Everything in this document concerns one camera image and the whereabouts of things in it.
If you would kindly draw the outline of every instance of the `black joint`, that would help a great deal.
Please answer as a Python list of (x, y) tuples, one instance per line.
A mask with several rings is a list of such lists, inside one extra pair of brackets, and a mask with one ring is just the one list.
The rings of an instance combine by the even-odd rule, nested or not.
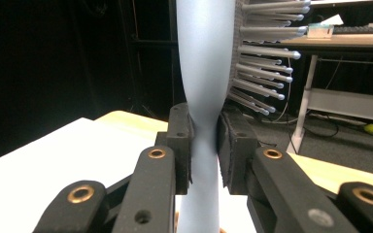
[(245, 182), (247, 184), (248, 195), (251, 196), (258, 202), (262, 202), (268, 205), (268, 198), (265, 195), (265, 192), (262, 190), (262, 186), (256, 178), (255, 172), (253, 170), (252, 161), (247, 162), (247, 167), (245, 169)]
[(218, 155), (223, 185), (233, 195), (247, 195), (245, 167), (258, 147), (256, 135), (238, 108), (225, 105), (218, 120)]
[(80, 181), (63, 188), (41, 216), (33, 232), (90, 232), (108, 215), (102, 183)]
[(167, 146), (166, 143), (166, 132), (157, 132), (155, 138), (155, 145), (156, 146)]
[(373, 185), (343, 183), (335, 203), (356, 229), (373, 232)]
[(166, 145), (175, 153), (176, 194), (187, 194), (190, 178), (191, 123), (187, 103), (171, 108)]

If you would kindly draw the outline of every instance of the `yellow ball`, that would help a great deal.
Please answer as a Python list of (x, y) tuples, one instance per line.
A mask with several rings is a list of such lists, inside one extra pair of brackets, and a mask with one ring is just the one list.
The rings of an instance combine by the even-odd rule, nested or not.
[(367, 124), (364, 126), (364, 130), (367, 133), (373, 133), (373, 124)]

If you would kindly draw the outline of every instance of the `light blue tube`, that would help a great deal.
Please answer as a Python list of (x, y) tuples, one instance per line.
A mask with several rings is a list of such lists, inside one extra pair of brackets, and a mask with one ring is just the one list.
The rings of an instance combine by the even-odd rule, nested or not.
[(186, 100), (195, 129), (193, 184), (182, 199), (179, 233), (220, 232), (216, 124), (228, 89), (234, 0), (178, 0), (178, 41)]

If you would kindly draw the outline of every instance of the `white cylindrical object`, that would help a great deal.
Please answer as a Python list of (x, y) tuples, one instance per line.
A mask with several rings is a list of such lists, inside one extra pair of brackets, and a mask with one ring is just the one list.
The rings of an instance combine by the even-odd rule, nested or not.
[(257, 84), (250, 83), (250, 82), (240, 80), (240, 79), (233, 79), (232, 85), (238, 88), (253, 92), (253, 93), (258, 93), (261, 95), (269, 95), (279, 100), (283, 100), (285, 98), (283, 94), (278, 94), (277, 91), (273, 89), (268, 89), (261, 85), (257, 85)]
[(268, 65), (268, 64), (262, 64), (262, 63), (256, 63), (252, 62), (249, 59), (240, 59), (239, 61), (243, 65), (250, 65), (254, 66), (257, 68), (263, 68), (267, 70), (272, 70), (272, 71), (279, 71), (279, 72), (285, 72), (287, 74), (291, 74), (293, 69), (287, 66), (279, 66), (279, 65)]
[(177, 1), (178, 42), (189, 114), (193, 183), (183, 196), (179, 233), (220, 232), (216, 125), (231, 66), (235, 1)]
[(289, 51), (286, 49), (276, 49), (267, 47), (240, 46), (238, 47), (238, 51), (241, 53), (248, 53), (254, 55), (271, 55), (293, 59), (299, 59), (301, 57), (301, 54), (298, 51)]
[(273, 59), (267, 59), (262, 57), (256, 57), (256, 56), (247, 56), (247, 55), (240, 55), (240, 60), (246, 60), (249, 62), (256, 62), (261, 64), (270, 64), (270, 65), (280, 65), (283, 63), (282, 60), (273, 60)]
[(250, 108), (250, 109), (252, 109), (252, 110), (254, 110), (256, 112), (262, 113), (262, 114), (264, 114), (266, 116), (269, 115), (268, 111), (266, 111), (266, 110), (264, 110), (264, 109), (256, 106), (254, 103), (252, 103), (250, 101), (247, 101), (244, 98), (242, 98), (242, 97), (240, 97), (240, 96), (238, 96), (236, 94), (229, 93), (228, 94), (228, 98), (231, 99), (231, 100), (233, 100), (233, 101), (235, 101), (235, 102), (237, 102), (237, 103), (239, 103), (239, 104), (242, 104), (243, 106), (246, 106), (246, 107), (248, 107), (248, 108)]
[(248, 20), (257, 20), (257, 19), (278, 19), (278, 20), (302, 20), (304, 15), (285, 15), (285, 14), (271, 14), (271, 15), (249, 15)]
[(253, 13), (261, 14), (276, 14), (276, 13), (290, 13), (290, 14), (307, 14), (310, 11), (309, 7), (299, 7), (299, 8), (274, 8), (274, 9), (263, 9), (256, 10)]
[(290, 26), (290, 21), (274, 20), (274, 19), (256, 19), (248, 20), (244, 23), (245, 26), (277, 26), (285, 27)]
[(250, 74), (250, 75), (253, 75), (253, 76), (256, 76), (256, 77), (262, 77), (262, 78), (266, 78), (266, 79), (270, 78), (270, 79), (275, 79), (275, 80), (279, 80), (279, 81), (284, 81), (284, 82), (287, 82), (287, 83), (292, 82), (292, 77), (282, 76), (279, 73), (276, 74), (276, 73), (272, 73), (272, 72), (269, 72), (269, 71), (256, 69), (254, 67), (245, 66), (245, 65), (242, 65), (242, 64), (236, 64), (236, 69), (238, 71), (242, 71), (244, 73), (247, 73), (247, 74)]
[(231, 88), (229, 94), (231, 94), (231, 93), (235, 94), (235, 95), (237, 95), (237, 96), (239, 96), (239, 97), (241, 97), (241, 98), (243, 98), (243, 99), (245, 99), (245, 100), (247, 100), (247, 101), (249, 101), (253, 104), (256, 104), (256, 105), (266, 109), (268, 112), (275, 113), (275, 111), (276, 111), (276, 109), (274, 107), (269, 106), (265, 103), (262, 103), (261, 101), (253, 98), (252, 96), (250, 96), (250, 95), (248, 95), (248, 94), (246, 94), (242, 91), (237, 90), (236, 88)]
[(311, 5), (310, 0), (279, 2), (279, 3), (244, 4), (242, 5), (242, 11), (252, 12), (252, 11), (257, 11), (257, 10), (274, 9), (274, 8), (308, 7), (310, 5)]
[(271, 85), (271, 86), (277, 87), (279, 89), (284, 88), (283, 83), (275, 83), (275, 82), (267, 81), (265, 79), (262, 79), (262, 78), (259, 78), (259, 77), (254, 77), (254, 76), (249, 75), (249, 74), (239, 73), (238, 78), (240, 78), (242, 80), (251, 81), (251, 82), (254, 82), (254, 83)]

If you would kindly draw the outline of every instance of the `black cable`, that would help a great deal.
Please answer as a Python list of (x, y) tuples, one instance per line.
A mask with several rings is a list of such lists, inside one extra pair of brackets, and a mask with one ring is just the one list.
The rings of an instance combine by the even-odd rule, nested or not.
[(293, 119), (289, 119), (289, 120), (283, 120), (283, 121), (275, 121), (275, 119), (271, 118), (271, 117), (268, 117), (268, 116), (261, 116), (261, 119), (259, 119), (258, 121), (260, 121), (261, 123), (267, 123), (267, 124), (289, 124), (289, 125), (293, 125), (293, 124), (296, 124), (297, 121), (298, 121), (298, 118), (293, 118)]
[(363, 134), (367, 134), (367, 135), (370, 135), (370, 136), (373, 137), (373, 133), (369, 133), (369, 132), (366, 132), (365, 130), (363, 130), (363, 126), (365, 126), (366, 124), (356, 125), (356, 124), (348, 123), (348, 122), (345, 122), (345, 121), (336, 121), (334, 119), (331, 119), (328, 115), (326, 115), (326, 117), (327, 117), (327, 119), (323, 119), (323, 120), (328, 120), (329, 122), (333, 123), (336, 126), (336, 132), (335, 133), (333, 133), (331, 135), (322, 135), (322, 134), (315, 133), (308, 128), (304, 127), (304, 129), (306, 131), (316, 135), (316, 136), (324, 137), (324, 138), (330, 138), (330, 137), (334, 137), (339, 132), (339, 126), (343, 126), (343, 127), (346, 127), (346, 128), (349, 128), (349, 129), (352, 129), (352, 130), (355, 130), (355, 131), (358, 131), (358, 132), (361, 132)]
[(338, 134), (340, 128), (339, 128), (338, 124), (335, 121), (333, 121), (333, 120), (331, 120), (329, 118), (329, 116), (326, 116), (326, 117), (327, 117), (327, 121), (328, 122), (330, 122), (333, 125), (335, 125), (335, 132), (332, 133), (332, 134), (326, 135), (326, 134), (316, 133), (316, 132), (312, 131), (311, 129), (309, 129), (309, 128), (305, 127), (305, 126), (303, 128), (305, 129), (305, 131), (307, 131), (307, 132), (309, 132), (309, 133), (311, 133), (311, 134), (313, 134), (315, 136), (322, 137), (322, 138), (332, 138), (332, 137), (334, 137), (335, 135)]
[(342, 61), (343, 59), (344, 59), (344, 56), (341, 56), (341, 59), (340, 59), (340, 61), (338, 61), (337, 67), (335, 68), (334, 73), (332, 73), (332, 77), (331, 77), (331, 79), (329, 80), (328, 84), (326, 85), (325, 89), (328, 89), (329, 86), (332, 84), (332, 81), (334, 80), (335, 74), (337, 74), (338, 68), (340, 67), (340, 65), (341, 65), (341, 61)]

